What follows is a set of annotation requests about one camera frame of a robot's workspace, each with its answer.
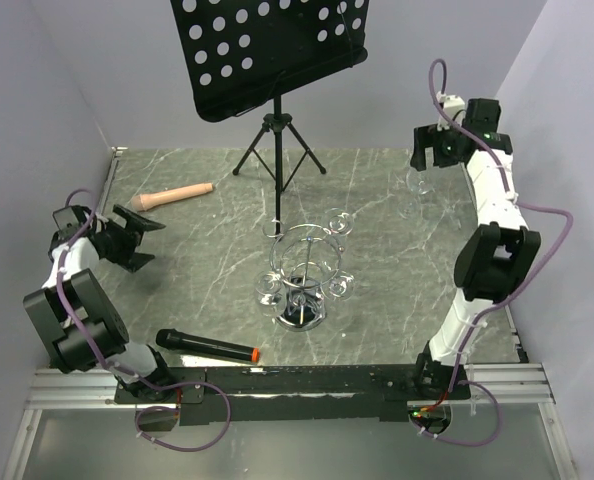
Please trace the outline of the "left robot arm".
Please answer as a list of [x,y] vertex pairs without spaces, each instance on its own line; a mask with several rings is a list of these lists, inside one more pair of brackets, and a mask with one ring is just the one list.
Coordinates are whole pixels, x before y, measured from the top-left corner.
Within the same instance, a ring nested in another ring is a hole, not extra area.
[[23,307],[53,367],[68,374],[101,367],[133,397],[161,402],[174,390],[174,377],[160,353],[130,339],[118,310],[94,275],[102,260],[134,273],[153,260],[138,252],[145,233],[164,224],[116,205],[121,223],[82,205],[54,211],[57,230],[43,285],[26,295]]

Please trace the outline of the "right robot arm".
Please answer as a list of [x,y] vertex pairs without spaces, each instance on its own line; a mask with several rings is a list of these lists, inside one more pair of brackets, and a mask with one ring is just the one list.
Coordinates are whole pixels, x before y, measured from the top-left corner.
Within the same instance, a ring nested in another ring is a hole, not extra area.
[[429,399],[446,397],[456,385],[486,316],[517,291],[541,246],[517,205],[512,142],[497,130],[499,102],[437,93],[436,105],[438,121],[413,132],[410,166],[417,172],[463,166],[477,226],[455,261],[448,313],[416,361],[413,385]]

